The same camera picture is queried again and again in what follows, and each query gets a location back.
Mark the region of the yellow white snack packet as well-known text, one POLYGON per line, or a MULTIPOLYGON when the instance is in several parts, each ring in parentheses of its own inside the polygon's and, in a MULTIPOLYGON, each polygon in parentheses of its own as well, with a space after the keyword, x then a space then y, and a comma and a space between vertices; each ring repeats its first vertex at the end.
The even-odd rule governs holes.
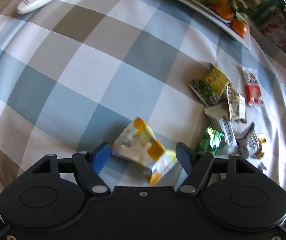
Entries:
POLYGON ((111 145, 112 155, 140 166, 149 185, 157 185, 178 163, 175 150, 165 148, 141 118, 135 118, 111 145))

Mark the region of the green candy wrapper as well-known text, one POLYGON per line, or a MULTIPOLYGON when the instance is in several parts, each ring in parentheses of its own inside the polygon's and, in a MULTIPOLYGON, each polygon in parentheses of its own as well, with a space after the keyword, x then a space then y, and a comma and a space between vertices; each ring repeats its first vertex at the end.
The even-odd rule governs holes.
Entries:
POLYGON ((196 146, 195 152, 215 155, 220 147, 224 134, 213 127, 206 128, 205 134, 196 146))

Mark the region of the white sesame crisp packet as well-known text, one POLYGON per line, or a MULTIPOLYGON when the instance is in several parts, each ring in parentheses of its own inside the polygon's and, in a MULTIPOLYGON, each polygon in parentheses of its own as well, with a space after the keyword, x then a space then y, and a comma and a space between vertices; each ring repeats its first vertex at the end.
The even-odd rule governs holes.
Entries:
POLYGON ((235 138, 232 124, 229 120, 227 103, 219 103, 216 106, 204 109, 205 115, 210 119, 211 126, 224 134, 219 146, 218 155, 229 155, 238 152, 238 146, 235 138))

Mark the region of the white blue snack packet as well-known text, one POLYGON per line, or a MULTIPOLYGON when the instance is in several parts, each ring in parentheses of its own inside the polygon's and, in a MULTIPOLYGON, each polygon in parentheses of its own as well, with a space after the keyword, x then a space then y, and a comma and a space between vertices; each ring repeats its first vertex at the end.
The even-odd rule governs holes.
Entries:
POLYGON ((236 139, 238 150, 244 159, 251 158, 260 148, 260 143, 252 123, 244 137, 236 139))

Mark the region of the gold wrapped candy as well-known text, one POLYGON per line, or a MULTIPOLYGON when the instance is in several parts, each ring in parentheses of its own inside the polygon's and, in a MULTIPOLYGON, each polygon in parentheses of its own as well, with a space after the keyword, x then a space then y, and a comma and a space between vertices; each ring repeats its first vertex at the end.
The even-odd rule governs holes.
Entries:
POLYGON ((256 151, 256 153, 254 154, 254 158, 256 159, 262 159, 264 157, 265 154, 265 150, 267 147, 267 135, 266 134, 258 134, 257 135, 257 139, 259 142, 259 149, 256 151))

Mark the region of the patterned nut snack packet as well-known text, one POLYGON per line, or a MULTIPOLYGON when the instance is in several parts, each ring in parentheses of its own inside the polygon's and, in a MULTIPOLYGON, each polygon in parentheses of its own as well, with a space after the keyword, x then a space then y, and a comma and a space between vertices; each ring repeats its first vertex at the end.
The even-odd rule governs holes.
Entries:
POLYGON ((231 86, 228 86, 227 99, 230 121, 240 121, 242 123, 246 123, 247 115, 245 98, 231 86))

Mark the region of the green yellow pea snack packet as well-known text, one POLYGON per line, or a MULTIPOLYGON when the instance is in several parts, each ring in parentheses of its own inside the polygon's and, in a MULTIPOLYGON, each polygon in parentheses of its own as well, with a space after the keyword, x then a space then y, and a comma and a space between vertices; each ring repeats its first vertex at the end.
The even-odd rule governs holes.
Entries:
POLYGON ((232 81, 214 64, 210 64, 210 72, 201 78, 192 80, 188 86, 206 107, 219 104, 219 101, 228 86, 233 86, 232 81))

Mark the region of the checkered tablecloth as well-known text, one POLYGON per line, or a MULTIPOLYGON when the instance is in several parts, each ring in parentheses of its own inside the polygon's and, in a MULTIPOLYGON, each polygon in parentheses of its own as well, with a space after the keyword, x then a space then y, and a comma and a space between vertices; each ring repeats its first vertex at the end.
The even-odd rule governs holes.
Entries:
POLYGON ((190 90, 210 64, 244 92, 256 69, 265 174, 286 190, 286 55, 256 30, 244 47, 175 0, 55 0, 27 15, 0 3, 0 192, 48 153, 113 142, 140 117, 168 148, 196 146, 210 122, 190 90))

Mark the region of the red white snack packet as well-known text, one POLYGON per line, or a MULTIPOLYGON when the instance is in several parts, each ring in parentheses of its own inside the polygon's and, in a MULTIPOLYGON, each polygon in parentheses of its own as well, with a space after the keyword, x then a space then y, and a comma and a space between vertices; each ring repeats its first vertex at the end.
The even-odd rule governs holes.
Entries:
POLYGON ((246 99, 250 106, 262 106, 263 97, 256 69, 242 67, 246 99))

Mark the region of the orange tangerine right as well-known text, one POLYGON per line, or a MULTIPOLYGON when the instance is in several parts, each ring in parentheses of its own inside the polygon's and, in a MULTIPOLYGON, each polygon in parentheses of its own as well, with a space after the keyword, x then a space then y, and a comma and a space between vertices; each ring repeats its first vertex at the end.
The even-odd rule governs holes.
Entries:
POLYGON ((236 18, 230 23, 230 28, 241 38, 244 38, 247 33, 247 24, 236 18))

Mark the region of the orange tangerine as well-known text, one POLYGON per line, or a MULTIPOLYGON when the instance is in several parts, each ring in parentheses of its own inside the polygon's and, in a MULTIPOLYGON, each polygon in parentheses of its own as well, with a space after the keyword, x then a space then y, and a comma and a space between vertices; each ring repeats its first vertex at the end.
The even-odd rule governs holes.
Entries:
POLYGON ((234 18, 234 13, 228 5, 227 0, 220 0, 213 3, 211 6, 212 11, 214 11, 219 17, 225 20, 232 20, 234 18))
POLYGON ((247 24, 236 18, 230 23, 230 28, 241 38, 244 38, 247 33, 247 24))

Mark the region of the orange tangerine front left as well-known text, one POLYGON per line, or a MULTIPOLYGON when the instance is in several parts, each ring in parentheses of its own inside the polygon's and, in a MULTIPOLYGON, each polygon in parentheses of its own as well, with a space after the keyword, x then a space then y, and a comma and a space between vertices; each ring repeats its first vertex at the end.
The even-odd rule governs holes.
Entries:
POLYGON ((228 5, 227 0, 220 0, 213 3, 211 6, 212 11, 214 11, 219 17, 225 20, 232 20, 234 18, 234 13, 228 5))

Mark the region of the dark snack box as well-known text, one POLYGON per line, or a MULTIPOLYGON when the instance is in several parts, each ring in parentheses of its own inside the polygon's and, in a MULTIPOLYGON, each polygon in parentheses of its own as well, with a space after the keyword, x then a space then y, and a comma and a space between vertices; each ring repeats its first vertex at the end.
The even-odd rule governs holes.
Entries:
POLYGON ((284 0, 263 0, 250 19, 258 31, 278 47, 286 46, 286 2, 284 0))

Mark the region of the white fruit tray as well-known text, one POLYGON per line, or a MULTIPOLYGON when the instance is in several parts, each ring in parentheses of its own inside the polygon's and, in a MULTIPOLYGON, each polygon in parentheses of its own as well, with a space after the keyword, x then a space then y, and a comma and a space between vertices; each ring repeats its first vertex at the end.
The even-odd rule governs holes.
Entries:
POLYGON ((250 50, 251 35, 250 35, 249 27, 248 27, 248 31, 245 34, 244 38, 242 38, 229 27, 230 21, 221 18, 216 13, 214 13, 212 10, 210 10, 208 7, 204 6, 202 3, 199 3, 196 0, 176 0, 176 1, 183 3, 184 5, 193 9, 197 13, 201 14, 202 16, 210 20, 213 24, 220 27, 234 40, 244 45, 247 48, 247 50, 250 50))

